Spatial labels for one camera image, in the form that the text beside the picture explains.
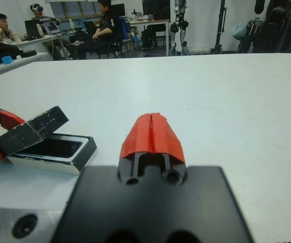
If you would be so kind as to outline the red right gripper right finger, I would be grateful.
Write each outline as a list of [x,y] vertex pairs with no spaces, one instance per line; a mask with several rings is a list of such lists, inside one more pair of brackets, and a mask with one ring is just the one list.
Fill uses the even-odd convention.
[[183,148],[160,113],[151,114],[151,139],[153,161],[159,166],[163,180],[169,185],[181,185],[187,172]]

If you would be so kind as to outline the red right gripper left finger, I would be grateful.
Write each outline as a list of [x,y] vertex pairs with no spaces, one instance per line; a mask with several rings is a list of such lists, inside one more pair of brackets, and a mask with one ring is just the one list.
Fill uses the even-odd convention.
[[151,115],[149,113],[141,115],[122,144],[118,177],[125,185],[137,184],[151,162],[150,125]]

